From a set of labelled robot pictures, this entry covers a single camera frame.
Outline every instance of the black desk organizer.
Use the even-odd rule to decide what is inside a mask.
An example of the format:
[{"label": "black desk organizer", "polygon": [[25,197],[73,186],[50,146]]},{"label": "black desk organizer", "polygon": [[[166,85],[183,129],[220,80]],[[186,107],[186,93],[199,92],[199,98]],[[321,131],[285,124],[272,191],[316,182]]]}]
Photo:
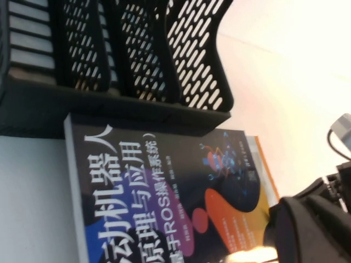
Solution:
[{"label": "black desk organizer", "polygon": [[[27,8],[41,16],[28,15]],[[206,49],[201,63],[210,70],[189,83],[206,82],[208,74],[213,80],[205,89],[193,87],[190,96],[167,40],[178,9],[177,2],[170,8],[161,0],[0,1],[0,134],[62,138],[69,112],[208,129],[224,122],[233,98],[213,50],[216,36],[210,34],[201,47]],[[219,8],[212,20],[214,33],[225,10]],[[35,45],[39,39],[45,47]]]},{"label": "black desk organizer", "polygon": [[170,0],[167,36],[183,88],[181,103],[230,111],[233,97],[219,59],[219,23],[233,0]]}]

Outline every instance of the orange shape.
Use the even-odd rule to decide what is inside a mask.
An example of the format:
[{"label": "orange shape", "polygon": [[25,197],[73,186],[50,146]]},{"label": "orange shape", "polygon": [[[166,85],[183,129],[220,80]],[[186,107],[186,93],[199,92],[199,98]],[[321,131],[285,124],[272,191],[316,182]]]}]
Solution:
[{"label": "orange shape", "polygon": [[207,214],[229,253],[263,245],[264,230],[269,219],[264,191],[261,191],[255,210],[249,213],[236,210],[213,189],[206,190],[205,203]]}]

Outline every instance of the perforated plastic slot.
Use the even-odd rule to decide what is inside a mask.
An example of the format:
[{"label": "perforated plastic slot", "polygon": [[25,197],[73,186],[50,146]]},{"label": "perforated plastic slot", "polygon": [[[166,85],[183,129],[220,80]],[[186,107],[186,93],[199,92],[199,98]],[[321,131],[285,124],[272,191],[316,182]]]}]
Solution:
[{"label": "perforated plastic slot", "polygon": [[140,99],[165,101],[165,80],[152,46],[154,38],[149,30],[146,10],[127,4],[121,23],[137,95]]},{"label": "perforated plastic slot", "polygon": [[218,58],[218,25],[232,0],[172,0],[167,9],[167,37],[180,84],[182,103],[229,111],[233,97]]},{"label": "perforated plastic slot", "polygon": [[79,90],[108,90],[111,71],[97,0],[65,0],[62,8],[69,57],[66,74],[72,82],[68,85]]}]

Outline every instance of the robot illustration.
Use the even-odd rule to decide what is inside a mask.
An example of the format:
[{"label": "robot illustration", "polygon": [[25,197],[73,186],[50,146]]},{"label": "robot illustration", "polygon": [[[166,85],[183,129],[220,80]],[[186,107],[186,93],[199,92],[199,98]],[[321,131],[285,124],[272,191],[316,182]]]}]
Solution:
[{"label": "robot illustration", "polygon": [[[224,132],[224,137],[228,137],[228,133]],[[210,146],[200,144],[202,150],[208,150],[207,158],[203,158],[203,164],[210,166],[217,174],[210,174],[210,180],[220,177],[221,175],[228,177],[229,174],[240,174],[242,161],[238,159],[232,146],[225,142],[225,151],[221,151],[219,147],[213,150]]]},{"label": "robot illustration", "polygon": [[210,166],[214,173],[208,175],[213,181],[212,188],[222,195],[234,208],[243,212],[252,211],[259,200],[260,180],[255,168],[248,169],[241,155],[232,147],[227,132],[224,132],[224,147],[215,150],[200,144],[207,150],[207,158],[202,162]]}]

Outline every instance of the book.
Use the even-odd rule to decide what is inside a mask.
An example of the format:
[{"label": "book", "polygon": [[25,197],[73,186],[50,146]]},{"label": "book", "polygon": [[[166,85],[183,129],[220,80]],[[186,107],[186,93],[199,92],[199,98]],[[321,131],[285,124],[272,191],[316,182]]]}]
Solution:
[{"label": "book", "polygon": [[262,187],[265,190],[269,207],[272,207],[279,202],[279,193],[274,184],[272,175],[270,174],[267,161],[264,157],[261,143],[258,136],[247,136],[247,143],[255,164],[258,176],[261,180]]},{"label": "book", "polygon": [[78,115],[64,126],[80,262],[217,263],[265,245],[270,183],[243,131]]}]

